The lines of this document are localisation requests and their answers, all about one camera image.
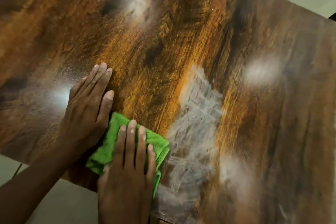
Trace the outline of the person's left forearm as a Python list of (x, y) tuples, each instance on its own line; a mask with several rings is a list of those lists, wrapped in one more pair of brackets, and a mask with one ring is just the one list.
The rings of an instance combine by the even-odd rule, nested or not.
[(25, 224), (65, 171), (85, 152), (78, 145), (50, 151), (0, 187), (0, 224)]

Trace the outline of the green microfiber cloth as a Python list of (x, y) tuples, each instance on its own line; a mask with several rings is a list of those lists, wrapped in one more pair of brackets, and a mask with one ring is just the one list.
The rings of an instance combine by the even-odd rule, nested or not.
[[(104, 167), (112, 161), (115, 142), (117, 141), (118, 132), (122, 125), (128, 126), (130, 120), (122, 114), (113, 112), (107, 131), (103, 136), (102, 144), (88, 158), (86, 167), (94, 173), (103, 174)], [(156, 171), (154, 175), (153, 198), (156, 196), (157, 188), (161, 179), (159, 170), (164, 159), (169, 152), (169, 142), (155, 132), (146, 129), (146, 145), (151, 144), (155, 152)]]

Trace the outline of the person's left hand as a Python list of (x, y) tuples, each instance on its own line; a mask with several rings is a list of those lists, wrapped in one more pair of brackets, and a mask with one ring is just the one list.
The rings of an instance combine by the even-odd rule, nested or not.
[(58, 135), (61, 146), (78, 145), (88, 150), (98, 143), (107, 129), (99, 125), (99, 109), (112, 73), (113, 69), (107, 66), (89, 95), (85, 95), (84, 82), (76, 96), (69, 97)]

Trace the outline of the person's right hand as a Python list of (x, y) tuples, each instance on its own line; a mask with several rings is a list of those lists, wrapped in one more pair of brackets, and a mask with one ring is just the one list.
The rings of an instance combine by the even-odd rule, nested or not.
[(146, 179), (148, 153), (146, 129), (140, 126), (135, 134), (134, 161), (125, 160), (127, 126), (122, 125), (115, 143), (108, 181), (99, 196), (99, 224), (148, 224), (153, 179)]

